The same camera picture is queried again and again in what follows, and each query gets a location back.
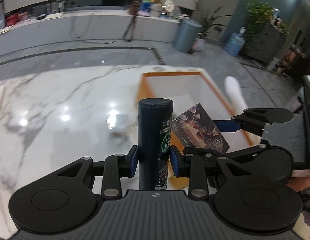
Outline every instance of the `green circular logo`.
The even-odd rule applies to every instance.
[[[162,153],[167,152],[170,146],[170,133],[168,133],[162,140]]]

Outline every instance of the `teal wall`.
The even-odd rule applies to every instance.
[[[246,6],[251,1],[268,3],[270,6],[279,9],[280,16],[286,24],[289,24],[291,21],[298,4],[298,0],[240,0],[228,23],[228,27],[226,27],[220,38],[221,42],[227,42],[232,33],[237,33],[245,25],[247,19]]]

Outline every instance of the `dark cylindrical bottle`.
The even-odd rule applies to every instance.
[[[142,99],[138,103],[139,189],[167,188],[173,101]]]

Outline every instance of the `pink bag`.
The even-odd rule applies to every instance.
[[[204,50],[204,44],[205,44],[205,35],[202,33],[199,33],[196,37],[196,40],[193,44],[193,50],[195,51],[203,51]]]

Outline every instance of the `wall outlet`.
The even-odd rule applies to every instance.
[[[223,30],[223,28],[220,27],[220,26],[215,26],[214,30],[218,31],[218,32],[221,32]]]

